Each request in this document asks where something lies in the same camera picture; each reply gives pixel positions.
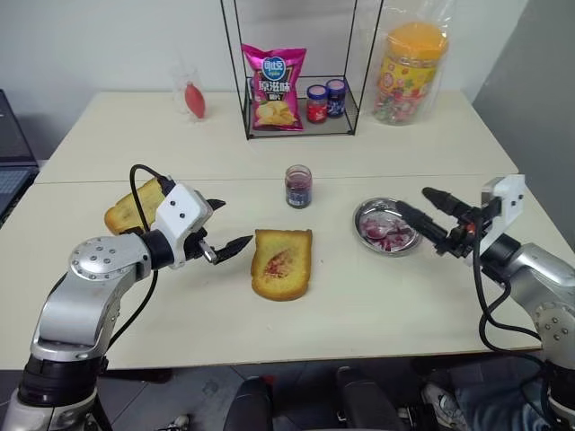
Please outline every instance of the white wall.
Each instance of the white wall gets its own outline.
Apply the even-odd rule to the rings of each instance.
[[[525,4],[458,1],[444,87],[475,97]],[[310,40],[325,32],[322,25]],[[0,87],[40,158],[95,92],[170,89],[169,69],[179,57],[197,65],[206,89],[232,88],[217,0],[0,1]]]

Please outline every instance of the floor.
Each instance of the floor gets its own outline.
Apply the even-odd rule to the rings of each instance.
[[[374,378],[395,405],[416,402],[420,378],[409,358],[314,361],[283,364],[182,368],[165,384],[101,379],[102,404],[115,429],[154,430],[182,413],[193,416],[192,431],[221,430],[242,381],[255,375],[274,377],[275,431],[344,427],[337,419],[335,371],[360,368]],[[0,424],[20,373],[0,372]]]

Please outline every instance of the bag of potato chips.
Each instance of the bag of potato chips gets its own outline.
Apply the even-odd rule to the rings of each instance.
[[[273,126],[281,130],[303,130],[297,112],[296,80],[306,49],[264,52],[243,44],[242,51],[253,69],[253,128]]]

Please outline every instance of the toast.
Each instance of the toast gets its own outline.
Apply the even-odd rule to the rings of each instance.
[[[137,195],[140,198],[147,223],[150,225],[155,220],[155,210],[164,200],[160,184],[153,178],[137,190]],[[135,227],[144,229],[140,216],[137,213],[136,202],[131,193],[120,199],[114,207],[106,211],[104,223],[114,235]]]
[[[255,231],[252,288],[273,301],[297,299],[312,272],[312,231]]]

